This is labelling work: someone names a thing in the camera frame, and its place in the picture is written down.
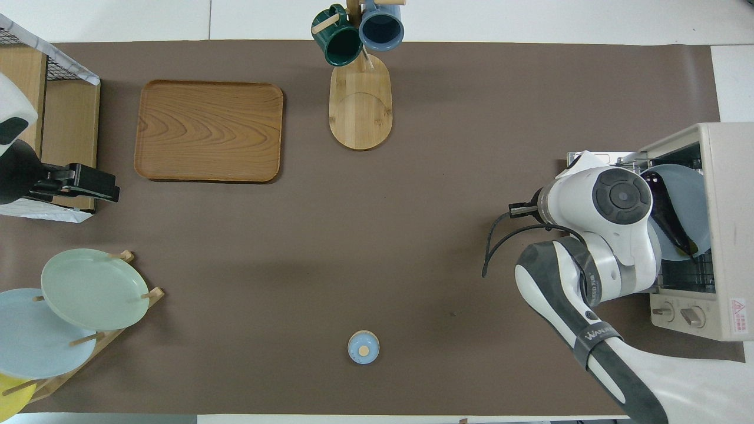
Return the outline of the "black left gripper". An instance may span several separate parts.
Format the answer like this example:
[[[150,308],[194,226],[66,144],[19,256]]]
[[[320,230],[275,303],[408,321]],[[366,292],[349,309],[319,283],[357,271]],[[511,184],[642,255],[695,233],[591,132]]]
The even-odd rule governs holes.
[[[29,144],[15,140],[7,145],[1,158],[1,204],[10,204],[29,196],[34,200],[51,202],[54,197],[75,198],[77,195],[117,203],[120,188],[116,177],[83,164],[61,166],[45,164]],[[49,177],[49,173],[63,172],[70,178],[70,189],[62,185],[62,180]]]

